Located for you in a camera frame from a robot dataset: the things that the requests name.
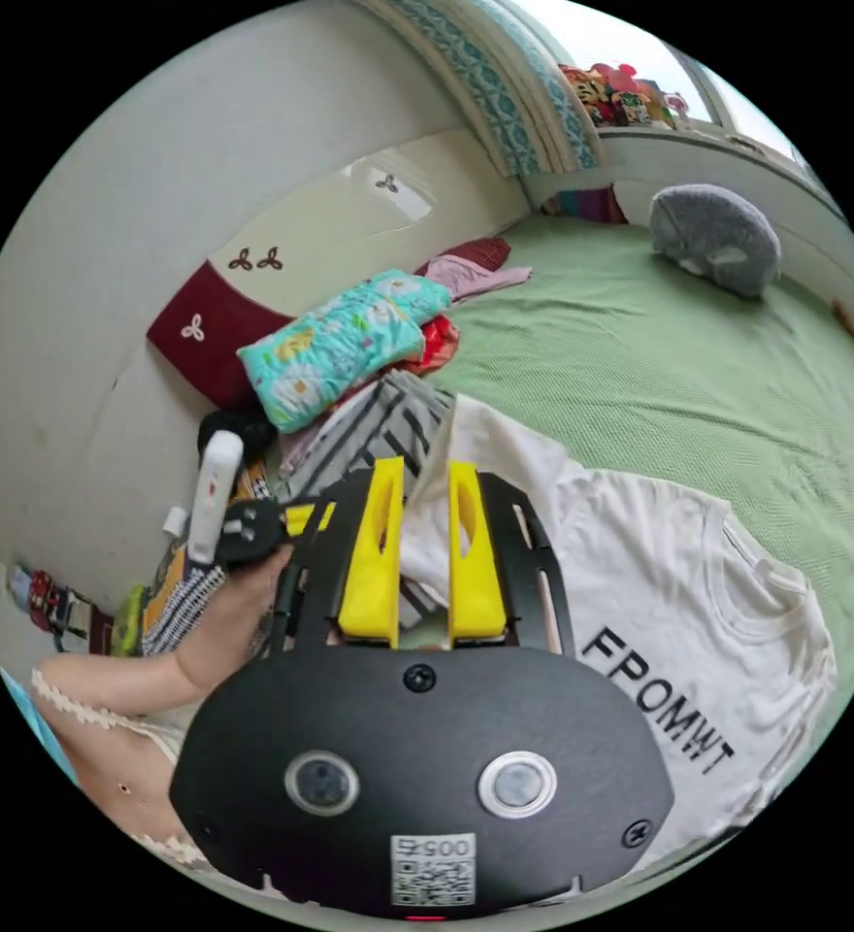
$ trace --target camera lens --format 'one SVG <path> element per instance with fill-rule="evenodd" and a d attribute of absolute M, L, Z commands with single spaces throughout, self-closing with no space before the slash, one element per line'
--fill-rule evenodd
<path fill-rule="evenodd" d="M 542 790 L 543 777 L 540 771 L 523 761 L 506 764 L 493 783 L 496 799 L 512 809 L 530 806 Z"/>
<path fill-rule="evenodd" d="M 313 816 L 338 816 L 359 795 L 359 778 L 349 763 L 325 750 L 299 754 L 288 764 L 284 788 L 291 801 Z"/>
<path fill-rule="evenodd" d="M 528 750 L 496 757 L 478 779 L 478 798 L 493 816 L 526 818 L 540 812 L 556 795 L 553 765 Z"/>

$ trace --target person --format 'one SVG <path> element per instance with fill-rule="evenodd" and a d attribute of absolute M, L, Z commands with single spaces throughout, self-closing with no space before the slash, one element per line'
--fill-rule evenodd
<path fill-rule="evenodd" d="M 282 548 L 231 574 L 169 653 L 60 653 L 33 670 L 28 693 L 1 670 L 32 730 L 85 795 L 145 848 L 194 871 L 217 874 L 168 797 L 183 732 L 146 716 L 203 700 L 243 666 L 289 555 Z"/>

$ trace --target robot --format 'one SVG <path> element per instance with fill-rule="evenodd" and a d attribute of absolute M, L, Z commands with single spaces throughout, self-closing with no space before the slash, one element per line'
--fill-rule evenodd
<path fill-rule="evenodd" d="M 575 659 L 529 499 L 449 464 L 449 649 L 427 654 L 399 640 L 403 478 L 379 460 L 312 503 L 224 516 L 221 562 L 294 550 L 264 648 L 191 723 L 182 823 L 241 883 L 372 917 L 474 918 L 623 876 L 673 788 L 634 703 Z"/>

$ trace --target white t-shirt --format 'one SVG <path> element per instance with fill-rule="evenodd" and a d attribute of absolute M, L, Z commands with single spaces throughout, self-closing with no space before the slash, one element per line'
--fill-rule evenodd
<path fill-rule="evenodd" d="M 576 656 L 653 726 L 675 803 L 638 864 L 746 824 L 802 752 L 836 676 L 811 585 L 728 502 L 572 461 L 558 443 L 459 395 L 408 503 L 402 573 L 446 602 L 447 463 L 531 499 L 563 571 Z"/>

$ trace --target green bedsheet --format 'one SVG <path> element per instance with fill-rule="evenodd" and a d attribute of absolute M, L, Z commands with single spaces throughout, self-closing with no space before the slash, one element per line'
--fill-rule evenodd
<path fill-rule="evenodd" d="M 838 654 L 814 750 L 854 691 L 854 340 L 795 283 L 748 304 L 642 228 L 531 216 L 505 236 L 533 278 L 453 312 L 462 342 L 432 382 L 585 465 L 728 499 L 805 572 Z"/>

